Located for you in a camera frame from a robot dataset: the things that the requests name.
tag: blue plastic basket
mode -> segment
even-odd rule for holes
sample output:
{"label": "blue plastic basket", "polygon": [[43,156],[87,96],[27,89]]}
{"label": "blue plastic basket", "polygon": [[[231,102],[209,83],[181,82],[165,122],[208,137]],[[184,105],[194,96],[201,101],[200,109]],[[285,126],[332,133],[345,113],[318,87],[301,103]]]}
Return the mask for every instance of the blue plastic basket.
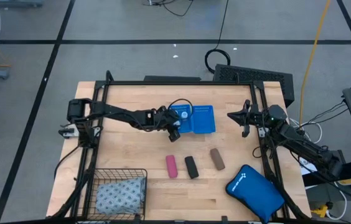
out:
{"label": "blue plastic basket", "polygon": [[190,105],[173,105],[171,109],[175,110],[181,117],[181,113],[188,113],[187,119],[180,118],[180,133],[193,131],[195,134],[210,134],[215,132],[215,121],[212,105],[194,106],[194,113],[190,116]]}

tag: wooden table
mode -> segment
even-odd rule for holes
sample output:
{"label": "wooden table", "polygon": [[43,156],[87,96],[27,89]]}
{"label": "wooden table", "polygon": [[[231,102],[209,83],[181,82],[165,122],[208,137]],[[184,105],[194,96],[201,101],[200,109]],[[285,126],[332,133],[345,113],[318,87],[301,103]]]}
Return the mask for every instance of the wooden table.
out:
{"label": "wooden table", "polygon": [[[266,82],[264,86],[268,105],[278,104],[286,111],[279,83]],[[75,98],[91,98],[93,87],[94,82],[80,82]],[[171,143],[167,131],[145,133],[127,123],[104,119],[96,167],[147,170],[145,220],[220,220],[222,215],[229,220],[258,220],[244,205],[225,193],[226,183],[243,164],[263,174],[261,159],[252,156],[252,150],[258,146],[256,129],[251,128],[250,135],[242,138],[243,128],[227,117],[228,112],[241,110],[245,100],[251,99],[248,86],[111,85],[106,103],[132,111],[167,106],[178,98],[187,98],[194,105],[213,105],[216,132],[185,133]],[[257,98],[261,104],[258,91]],[[76,145],[76,138],[65,140],[61,156]],[[225,163],[226,168],[221,171],[216,170],[210,158],[209,150],[215,147]],[[65,160],[58,169],[47,215],[55,213],[72,192],[81,151]],[[171,154],[175,155],[179,172],[176,179],[168,178],[167,174],[165,157]],[[195,159],[199,171],[197,179],[189,178],[184,162],[186,156]],[[300,209],[311,216],[299,164],[283,147],[278,147],[278,157],[286,191]]]}

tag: pink block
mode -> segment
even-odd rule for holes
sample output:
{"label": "pink block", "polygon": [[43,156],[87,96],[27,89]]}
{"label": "pink block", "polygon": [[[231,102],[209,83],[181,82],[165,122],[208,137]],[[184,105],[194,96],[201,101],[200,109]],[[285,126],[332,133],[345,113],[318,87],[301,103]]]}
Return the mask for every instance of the pink block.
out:
{"label": "pink block", "polygon": [[173,155],[166,156],[167,172],[170,178],[176,178],[178,176],[176,159]]}

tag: white logo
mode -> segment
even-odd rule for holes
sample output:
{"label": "white logo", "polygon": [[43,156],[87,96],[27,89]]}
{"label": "white logo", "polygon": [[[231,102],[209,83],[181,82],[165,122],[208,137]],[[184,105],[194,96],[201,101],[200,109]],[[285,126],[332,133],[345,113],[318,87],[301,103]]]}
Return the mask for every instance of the white logo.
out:
{"label": "white logo", "polygon": [[246,174],[245,174],[245,173],[241,173],[238,182],[237,182],[237,183],[235,184],[235,186],[233,186],[233,188],[232,188],[232,192],[236,189],[236,187],[238,186],[239,182],[240,182],[243,178],[246,178]]}

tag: black wire basket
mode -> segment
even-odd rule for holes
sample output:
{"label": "black wire basket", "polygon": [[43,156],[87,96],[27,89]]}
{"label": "black wire basket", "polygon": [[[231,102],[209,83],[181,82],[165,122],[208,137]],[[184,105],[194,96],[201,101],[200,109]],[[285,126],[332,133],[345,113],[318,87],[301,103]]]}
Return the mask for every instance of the black wire basket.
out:
{"label": "black wire basket", "polygon": [[[98,186],[101,184],[113,184],[124,180],[133,179],[136,177],[145,178],[144,197],[141,201],[138,213],[117,213],[116,215],[105,215],[98,211],[96,207]],[[145,204],[146,204],[146,187],[147,187],[147,172],[145,169],[95,169],[93,190],[91,191],[90,204],[88,208],[88,221],[110,221],[110,220],[134,220],[139,216],[141,220],[145,219]]]}

